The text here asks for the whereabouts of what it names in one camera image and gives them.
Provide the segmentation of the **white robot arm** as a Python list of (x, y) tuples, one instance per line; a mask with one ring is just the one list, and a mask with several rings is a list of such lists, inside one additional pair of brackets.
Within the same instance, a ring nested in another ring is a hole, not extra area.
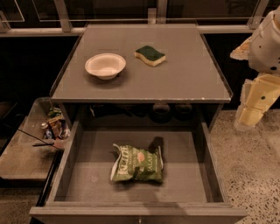
[(246, 60), (258, 72), (246, 79), (234, 126), (239, 131), (253, 129), (280, 97), (280, 6), (271, 11), (253, 34), (235, 48), (230, 57)]

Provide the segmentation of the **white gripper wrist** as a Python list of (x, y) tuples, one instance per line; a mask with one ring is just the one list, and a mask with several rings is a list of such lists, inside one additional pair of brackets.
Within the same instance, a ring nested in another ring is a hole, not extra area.
[[(230, 53), (234, 60), (248, 60), (252, 38), (244, 40)], [(246, 80), (241, 89), (241, 105), (235, 114), (234, 126), (239, 131), (253, 129), (280, 96), (280, 77), (260, 73), (253, 80)]]

